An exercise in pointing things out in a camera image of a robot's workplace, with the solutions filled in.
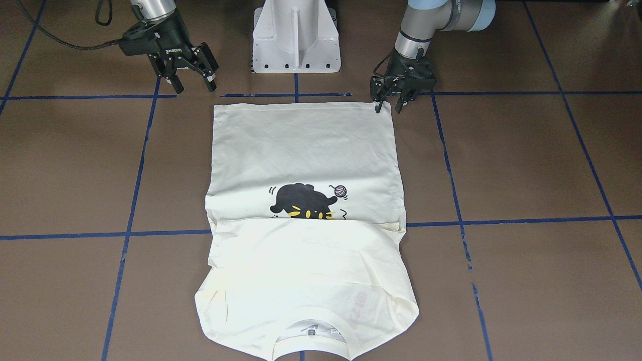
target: white fabric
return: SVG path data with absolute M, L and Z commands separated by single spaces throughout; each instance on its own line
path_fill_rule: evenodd
M 211 340 L 265 360 L 352 360 L 417 318 L 390 106 L 373 108 L 215 106 L 212 269 L 195 295 Z

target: brown surface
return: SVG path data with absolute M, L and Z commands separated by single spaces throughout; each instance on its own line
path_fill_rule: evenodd
M 38 0 L 25 1 L 36 16 Z M 218 89 L 179 71 L 185 92 L 157 100 L 136 198 L 134 231 L 207 229 L 212 107 L 291 103 L 224 94 L 295 91 L 293 75 L 249 71 L 252 14 L 262 1 L 179 1 L 191 39 L 219 61 Z M 42 25 L 97 44 L 134 21 L 93 23 L 95 2 L 48 1 Z M 406 0 L 340 1 L 342 70 L 299 75 L 299 91 L 350 92 L 300 101 L 370 101 L 372 68 L 391 49 Z M 436 91 L 556 91 L 524 5 L 498 2 L 491 26 L 437 33 Z M 642 91 L 642 22 L 623 3 L 528 3 L 565 91 Z M 31 26 L 0 4 L 0 90 Z M 153 94 L 145 57 L 66 49 L 37 33 L 11 96 Z M 173 94 L 166 82 L 161 94 Z M 567 95 L 616 215 L 642 214 L 640 94 Z M 553 95 L 437 96 L 462 217 L 607 216 L 564 102 Z M 124 237 L 29 234 L 125 232 L 152 99 L 10 100 L 0 114 L 0 360 L 100 360 Z M 394 114 L 409 222 L 455 222 L 451 179 L 433 104 Z M 618 220 L 642 268 L 642 220 Z M 410 227 L 402 254 L 420 306 L 406 332 L 358 360 L 488 360 L 472 283 L 496 361 L 642 358 L 642 294 L 612 222 Z M 19 240 L 7 240 L 7 236 Z M 205 338 L 193 295 L 210 236 L 132 236 L 108 360 L 257 360 Z M 286 361 L 296 361 L 298 354 Z M 312 361 L 338 360 L 307 352 Z
M 467 228 L 494 359 L 635 360 L 642 297 L 611 222 Z
M 122 238 L 0 242 L 0 360 L 99 360 Z

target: light blue joint cap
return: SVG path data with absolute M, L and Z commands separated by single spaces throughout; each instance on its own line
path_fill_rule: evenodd
M 495 17 L 495 0 L 482 0 L 480 14 L 473 24 L 473 27 L 468 31 L 484 30 L 492 22 Z
M 417 10 L 430 10 L 436 9 L 447 2 L 448 0 L 408 0 L 408 6 Z

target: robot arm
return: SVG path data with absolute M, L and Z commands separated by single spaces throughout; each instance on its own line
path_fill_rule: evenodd
M 431 91 L 437 79 L 426 50 L 437 30 L 483 30 L 495 16 L 495 0 L 408 0 L 392 52 L 374 70 L 370 96 L 379 112 L 393 92 L 399 92 L 397 113 L 422 90 Z M 385 74 L 377 73 L 388 60 Z
M 199 73 L 207 89 L 213 92 L 218 63 L 206 43 L 192 45 L 174 0 L 130 2 L 138 22 L 123 34 L 118 43 L 123 53 L 146 55 L 156 75 L 171 83 L 176 93 L 184 90 L 176 70 L 185 68 Z

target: cartoon cat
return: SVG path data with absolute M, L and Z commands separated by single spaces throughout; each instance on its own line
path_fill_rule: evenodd
M 316 218 L 334 219 L 330 211 L 331 204 L 336 203 L 337 198 L 326 197 L 325 194 L 315 191 L 310 184 L 295 183 L 287 184 L 277 192 L 277 202 L 270 207 L 273 213 L 287 212 L 292 218 Z

